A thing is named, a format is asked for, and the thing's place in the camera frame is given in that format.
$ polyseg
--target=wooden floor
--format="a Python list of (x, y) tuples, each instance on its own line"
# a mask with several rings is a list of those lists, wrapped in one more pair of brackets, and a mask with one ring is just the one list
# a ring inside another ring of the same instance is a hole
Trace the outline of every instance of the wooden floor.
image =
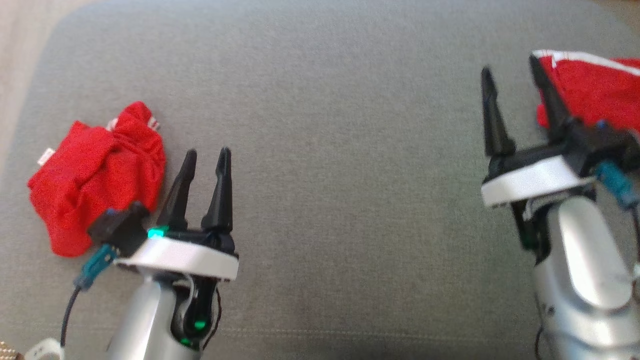
[[(0, 172), (40, 51), (52, 28), (64, 15), (94, 1), (100, 0), (0, 0)], [(640, 36), (640, 0), (585, 1), (603, 6)]]

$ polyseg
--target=green light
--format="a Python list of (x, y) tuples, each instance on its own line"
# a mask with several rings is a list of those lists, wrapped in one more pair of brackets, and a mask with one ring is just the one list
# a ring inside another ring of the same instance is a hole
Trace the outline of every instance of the green light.
[(161, 238), (164, 236), (164, 229), (162, 228), (153, 228), (153, 229), (149, 229), (149, 231), (147, 232), (147, 238)]
[(204, 329), (205, 325), (207, 325), (207, 322), (204, 321), (197, 321), (193, 324), (193, 327), (196, 328), (196, 330), (202, 330)]

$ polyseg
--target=gray cushion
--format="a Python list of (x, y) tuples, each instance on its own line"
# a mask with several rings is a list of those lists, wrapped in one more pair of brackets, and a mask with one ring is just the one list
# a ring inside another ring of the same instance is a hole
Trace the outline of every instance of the gray cushion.
[[(35, 161), (73, 120), (135, 100), (160, 121), (170, 183), (199, 152), (188, 218), (234, 155), (241, 269), (209, 359), (527, 359), (538, 326), (511, 214), (484, 209), (479, 75), (508, 128), (540, 143), (529, 51), (639, 56), (584, 0), (114, 0), (63, 20), (42, 55), (0, 195), (2, 339), (57, 337), (86, 256), (56, 257), (29, 201)], [(633, 256), (631, 227), (601, 196)], [(70, 359), (99, 359), (139, 283), (81, 294)]]

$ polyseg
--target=red cloth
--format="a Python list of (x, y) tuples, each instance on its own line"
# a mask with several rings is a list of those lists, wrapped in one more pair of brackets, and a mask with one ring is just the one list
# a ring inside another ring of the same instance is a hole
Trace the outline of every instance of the red cloth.
[[(591, 126), (606, 119), (616, 129), (640, 131), (640, 59), (606, 59), (587, 53), (535, 51), (569, 112)], [(548, 127), (540, 104), (538, 123)]]
[(109, 126), (111, 131), (74, 122), (27, 184), (57, 255), (89, 249), (86, 230), (108, 208), (125, 209), (136, 200), (150, 211), (157, 206), (166, 159), (151, 111), (134, 102)]

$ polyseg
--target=folded red cloth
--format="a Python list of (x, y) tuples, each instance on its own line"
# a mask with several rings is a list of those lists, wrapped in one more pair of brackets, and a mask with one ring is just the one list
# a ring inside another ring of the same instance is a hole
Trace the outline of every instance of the folded red cloth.
[[(569, 112), (593, 125), (606, 119), (616, 129), (640, 131), (640, 59), (607, 59), (588, 53), (537, 50)], [(538, 106), (538, 123), (548, 127)]]
[(91, 246), (89, 225), (108, 208), (141, 201), (153, 211), (166, 158), (157, 122), (144, 103), (126, 107), (108, 128), (76, 121), (58, 150), (29, 180), (51, 250), (78, 256)]

